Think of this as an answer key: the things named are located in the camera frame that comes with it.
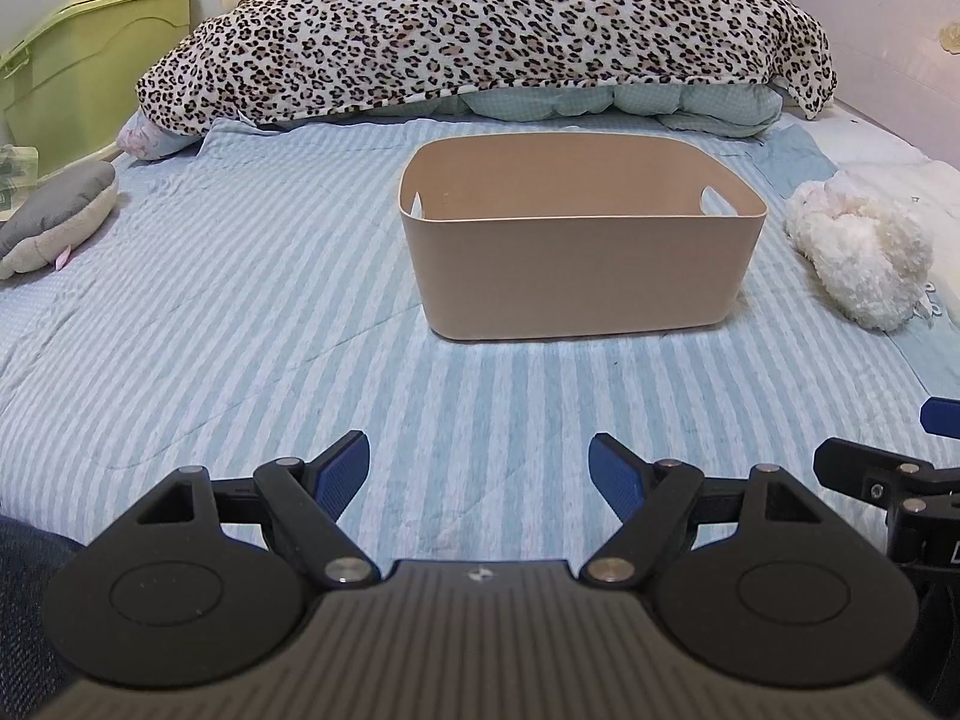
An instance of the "leopard print blanket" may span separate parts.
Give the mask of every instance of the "leopard print blanket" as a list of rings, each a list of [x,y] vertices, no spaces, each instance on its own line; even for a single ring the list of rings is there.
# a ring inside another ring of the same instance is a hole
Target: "leopard print blanket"
[[[246,0],[137,86],[181,135],[506,86],[766,83],[808,117],[836,85],[827,36],[789,0]]]

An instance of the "bed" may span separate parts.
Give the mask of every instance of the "bed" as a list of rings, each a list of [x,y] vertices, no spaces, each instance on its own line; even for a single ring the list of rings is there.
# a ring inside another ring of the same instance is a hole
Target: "bed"
[[[861,161],[878,141],[888,163],[923,159],[842,108],[827,117],[853,117],[863,133],[844,136],[834,162],[850,161],[858,137]],[[920,429],[922,370],[894,338],[844,319],[782,232],[771,180],[800,157],[832,156],[824,121],[785,114],[776,129],[805,127],[821,146],[773,160],[763,142],[616,112],[287,132],[218,119],[201,146],[165,161],[121,157],[125,199],[96,239],[63,271],[0,290],[2,511],[90,541],[178,466],[247,475],[360,429],[371,475],[341,524],[382,567],[578,566],[616,528],[587,475],[600,431],[709,475],[778,463],[815,490],[812,452],[831,436],[958,464],[957,442]],[[564,128],[681,138],[763,196],[769,218],[726,322],[550,343],[429,331],[395,208],[402,167],[438,138]],[[929,327],[915,327],[921,346]],[[880,542],[874,512],[824,497]]]

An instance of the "white fluffy plush toy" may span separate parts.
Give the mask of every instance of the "white fluffy plush toy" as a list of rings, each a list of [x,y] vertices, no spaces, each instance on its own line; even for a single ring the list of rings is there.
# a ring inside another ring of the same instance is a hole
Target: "white fluffy plush toy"
[[[869,196],[838,172],[800,184],[784,228],[827,293],[863,327],[894,330],[923,303],[933,241],[909,205]]]

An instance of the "round black disc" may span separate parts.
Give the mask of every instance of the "round black disc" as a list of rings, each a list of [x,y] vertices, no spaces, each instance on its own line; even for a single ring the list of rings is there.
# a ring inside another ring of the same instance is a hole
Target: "round black disc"
[[[778,688],[877,675],[904,649],[917,603],[901,572],[867,543],[838,544],[809,530],[801,538],[734,536],[684,555],[654,602],[693,656]]]
[[[301,619],[296,574],[252,545],[199,541],[81,553],[47,589],[51,644],[76,671],[124,688],[189,688],[262,661]]]

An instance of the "blue plastic part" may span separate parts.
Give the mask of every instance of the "blue plastic part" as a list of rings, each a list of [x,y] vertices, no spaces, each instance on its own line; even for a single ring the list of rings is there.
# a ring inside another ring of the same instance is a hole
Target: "blue plastic part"
[[[600,437],[590,441],[590,480],[613,509],[620,522],[626,521],[643,506],[643,481],[640,471],[631,466]]]
[[[931,397],[920,409],[920,425],[932,436],[960,439],[960,400]]]
[[[366,436],[350,443],[320,473],[315,500],[334,522],[347,509],[370,473],[370,441]]]

